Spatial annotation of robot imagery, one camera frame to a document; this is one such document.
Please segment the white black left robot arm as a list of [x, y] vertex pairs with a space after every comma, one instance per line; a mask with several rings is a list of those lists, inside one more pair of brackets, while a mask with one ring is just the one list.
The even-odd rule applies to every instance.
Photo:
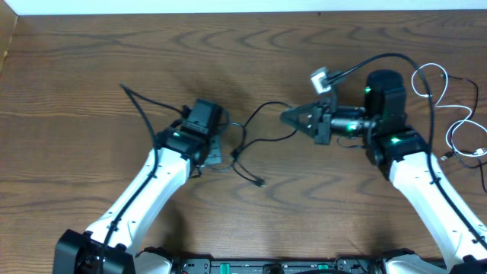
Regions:
[[67, 230], [56, 243], [54, 273], [169, 273], [172, 260], [138, 254], [151, 224], [169, 198], [211, 156], [219, 133], [168, 128], [135, 179], [85, 232]]

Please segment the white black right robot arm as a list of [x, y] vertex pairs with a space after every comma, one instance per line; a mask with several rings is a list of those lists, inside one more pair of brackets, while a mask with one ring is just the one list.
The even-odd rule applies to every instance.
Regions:
[[392, 70], [372, 72], [363, 107], [341, 106], [327, 85], [327, 70], [312, 76], [321, 98], [286, 110], [281, 120], [328, 145], [332, 135], [361, 137], [368, 160], [410, 202], [444, 259], [443, 266], [410, 250], [394, 250], [370, 263], [370, 273], [484, 273], [486, 226], [450, 184], [426, 141], [406, 123], [406, 90]]

